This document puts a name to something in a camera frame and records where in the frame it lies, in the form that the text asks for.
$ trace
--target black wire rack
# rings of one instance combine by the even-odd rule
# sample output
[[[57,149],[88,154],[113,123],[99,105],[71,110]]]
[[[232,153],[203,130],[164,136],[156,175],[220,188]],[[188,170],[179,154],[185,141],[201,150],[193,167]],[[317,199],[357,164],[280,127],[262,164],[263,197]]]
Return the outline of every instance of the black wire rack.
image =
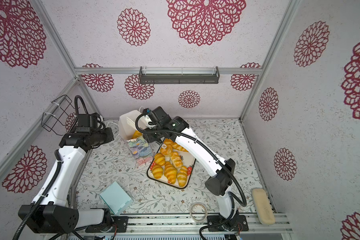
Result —
[[[66,116],[67,118],[68,117],[72,117],[72,122],[74,121],[74,115],[73,116],[70,116],[71,113],[67,113],[68,108],[71,107],[72,108],[72,111],[73,111],[73,114],[74,114],[74,110],[75,108],[72,106],[72,100],[65,94],[65,95],[62,95],[58,98],[56,98],[55,100],[53,100],[51,103],[54,103],[56,105],[58,105],[58,108],[57,109],[61,109],[62,110],[62,113],[59,115],[59,116],[56,116],[54,113],[43,113],[42,117],[41,117],[41,126],[47,130],[48,132],[54,132],[56,135],[59,135],[59,136],[63,136],[64,134],[58,134],[55,130],[56,128],[54,129],[54,127],[56,126],[57,123],[61,124],[62,126],[64,126],[67,131],[68,129],[71,127],[71,126],[68,126],[68,122],[66,121],[65,123],[62,123],[61,122],[61,118],[64,116]]]

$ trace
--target leaf pattern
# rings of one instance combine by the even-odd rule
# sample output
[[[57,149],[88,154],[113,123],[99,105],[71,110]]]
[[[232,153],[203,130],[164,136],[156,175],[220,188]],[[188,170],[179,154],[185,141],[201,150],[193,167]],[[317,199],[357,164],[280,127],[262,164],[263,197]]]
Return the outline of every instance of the leaf pattern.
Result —
[[[235,206],[240,212],[255,212],[251,189],[262,186],[239,121],[195,119],[187,122],[211,149],[236,162],[235,177],[244,190],[248,204],[241,207],[236,202]],[[117,126],[112,124],[110,127],[116,136]],[[156,152],[159,145],[153,143],[151,147]],[[209,175],[197,161],[193,166],[190,183],[182,190],[147,178],[149,164],[138,166],[120,138],[94,149],[76,189],[77,208],[107,207],[97,195],[116,181],[133,199],[124,213],[187,213],[195,202],[205,204],[208,212],[219,211],[215,196],[204,185]],[[239,195],[235,185],[233,191]]]

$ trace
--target cream colored oblong object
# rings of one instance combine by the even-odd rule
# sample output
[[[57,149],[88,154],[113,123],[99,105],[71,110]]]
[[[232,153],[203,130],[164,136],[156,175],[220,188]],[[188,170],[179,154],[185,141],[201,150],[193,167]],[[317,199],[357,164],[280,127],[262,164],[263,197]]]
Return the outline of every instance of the cream colored oblong object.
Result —
[[[262,188],[252,189],[253,203],[256,208],[259,221],[264,225],[272,225],[276,222],[269,203],[267,193]]]

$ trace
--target light blue box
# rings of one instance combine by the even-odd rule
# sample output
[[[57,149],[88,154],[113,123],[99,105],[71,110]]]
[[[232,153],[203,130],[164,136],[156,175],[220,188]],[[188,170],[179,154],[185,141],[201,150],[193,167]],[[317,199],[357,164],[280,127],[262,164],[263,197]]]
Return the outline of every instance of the light blue box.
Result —
[[[130,196],[117,182],[109,185],[109,187],[100,194],[100,197],[116,216],[119,216],[132,203]]]

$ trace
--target strawberry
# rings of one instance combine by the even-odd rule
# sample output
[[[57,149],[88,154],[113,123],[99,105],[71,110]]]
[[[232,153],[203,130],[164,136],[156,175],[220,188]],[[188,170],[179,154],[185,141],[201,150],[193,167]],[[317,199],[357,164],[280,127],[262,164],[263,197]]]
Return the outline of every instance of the strawberry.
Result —
[[[192,166],[189,166],[189,167],[187,168],[187,170],[188,170],[187,175],[191,175],[191,172],[192,172]]]
[[[154,165],[156,165],[156,163],[155,163],[155,162],[152,162],[152,165],[151,165],[151,167],[149,168],[151,171],[152,171],[152,168],[153,168]]]

